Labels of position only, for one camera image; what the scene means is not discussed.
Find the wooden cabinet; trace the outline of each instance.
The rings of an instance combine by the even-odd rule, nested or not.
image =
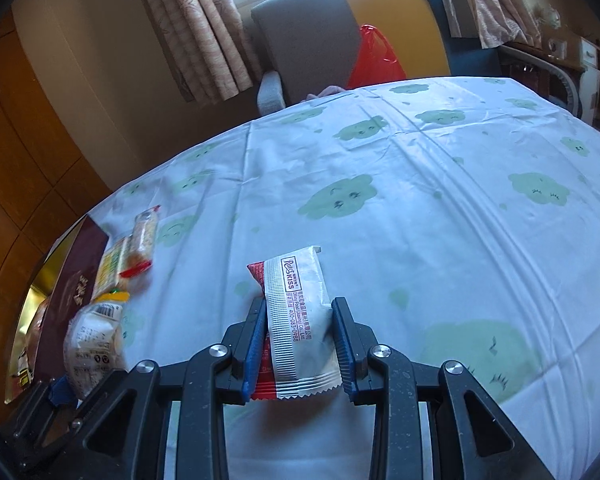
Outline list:
[[[13,25],[0,22],[0,422],[24,293],[53,242],[110,194],[49,104]]]

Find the metal screw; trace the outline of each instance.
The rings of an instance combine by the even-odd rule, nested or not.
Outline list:
[[[148,374],[153,372],[155,368],[155,363],[150,359],[145,359],[144,361],[140,361],[136,365],[136,370],[138,370],[141,374]]]
[[[452,375],[460,375],[464,367],[458,361],[447,361],[445,370]]]
[[[389,357],[391,349],[387,345],[376,345],[371,349],[371,353],[376,357]]]
[[[229,349],[224,345],[211,345],[209,347],[209,353],[213,357],[224,357],[229,353]]]

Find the beige curtain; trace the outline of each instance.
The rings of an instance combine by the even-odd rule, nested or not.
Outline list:
[[[253,86],[262,70],[233,0],[146,0],[173,62],[200,104]]]
[[[540,30],[524,0],[443,0],[451,35],[480,38],[483,48],[507,41],[541,46]],[[468,22],[470,10],[473,24]]]

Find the armrest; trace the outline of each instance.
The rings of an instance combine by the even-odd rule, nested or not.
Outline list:
[[[282,81],[280,74],[275,70],[262,76],[258,90],[258,111],[260,116],[272,114],[286,108],[285,98],[282,95]]]
[[[573,115],[578,116],[578,110],[580,105],[580,98],[578,97],[578,88],[573,82],[573,79],[563,69],[558,66],[552,65],[551,63],[540,59],[539,57],[532,56],[526,52],[522,52],[516,48],[510,46],[501,45],[498,50],[507,56],[514,57],[520,61],[537,66],[543,70],[547,70],[550,74],[555,75],[560,82],[564,85],[564,89],[567,91],[567,111]]]

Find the chair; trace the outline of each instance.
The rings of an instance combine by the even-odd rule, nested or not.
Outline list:
[[[442,0],[266,0],[251,17],[274,68],[258,92],[261,115],[329,85],[345,87],[365,23],[386,36],[409,79],[501,76],[501,53],[555,75],[566,90],[565,108],[578,111],[576,86],[560,68],[514,48],[483,49],[477,38],[452,38]]]

